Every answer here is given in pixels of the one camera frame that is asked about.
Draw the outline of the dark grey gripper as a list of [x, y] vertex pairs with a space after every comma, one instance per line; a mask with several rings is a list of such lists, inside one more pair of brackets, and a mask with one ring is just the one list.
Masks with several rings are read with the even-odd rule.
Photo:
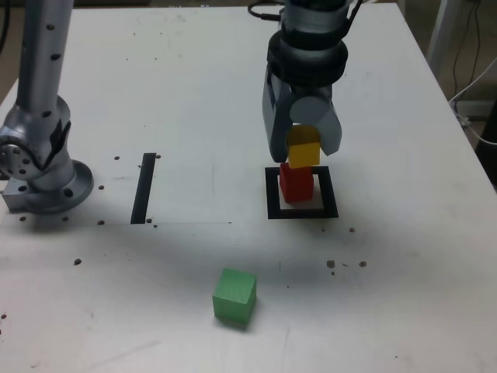
[[262, 116], [269, 152], [274, 162], [287, 160], [287, 132], [296, 124], [310, 125], [320, 134], [321, 149], [329, 156], [339, 150], [342, 126], [332, 101], [332, 85], [304, 87], [288, 85], [266, 71], [262, 94]]

